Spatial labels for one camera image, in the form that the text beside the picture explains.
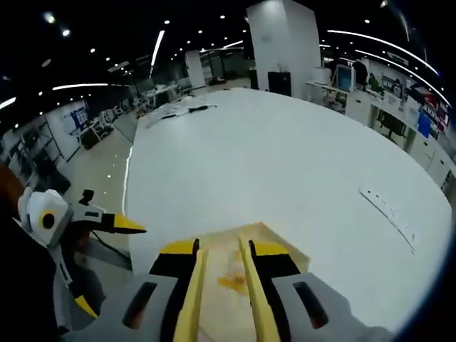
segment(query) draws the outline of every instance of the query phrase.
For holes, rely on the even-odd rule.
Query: large white table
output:
[[[126,214],[147,227],[130,238],[133,271],[149,271],[160,247],[262,221],[311,257],[309,271],[344,295],[369,326],[399,329],[440,270],[451,207],[406,152],[319,105],[235,88],[218,105],[136,132]],[[359,193],[394,202],[417,234],[415,255]]]

